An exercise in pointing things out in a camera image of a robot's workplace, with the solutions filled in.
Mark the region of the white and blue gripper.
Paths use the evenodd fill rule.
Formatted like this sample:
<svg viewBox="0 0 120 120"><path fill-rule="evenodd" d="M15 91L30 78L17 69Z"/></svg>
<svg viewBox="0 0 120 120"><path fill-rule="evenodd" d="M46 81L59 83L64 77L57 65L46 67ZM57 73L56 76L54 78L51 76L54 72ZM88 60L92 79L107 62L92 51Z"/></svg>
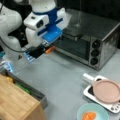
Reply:
<svg viewBox="0 0 120 120"><path fill-rule="evenodd" d="M56 41L70 21L70 15L64 8L47 13L31 12L24 20L26 37L32 47L49 46Z"/></svg>

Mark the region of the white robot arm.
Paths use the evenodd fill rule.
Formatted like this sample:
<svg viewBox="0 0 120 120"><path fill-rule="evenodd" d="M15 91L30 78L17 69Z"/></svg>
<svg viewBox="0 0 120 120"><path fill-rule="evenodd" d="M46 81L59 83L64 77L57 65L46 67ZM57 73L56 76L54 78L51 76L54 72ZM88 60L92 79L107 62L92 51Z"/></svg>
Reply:
<svg viewBox="0 0 120 120"><path fill-rule="evenodd" d="M70 17L64 8L57 9L54 0L15 0L18 4L28 4L32 12L22 20L20 14L6 7L0 14L0 36L8 41L8 34L21 23L26 26L26 37L32 46L29 54L37 58L39 51L44 52L61 35L69 23Z"/></svg>

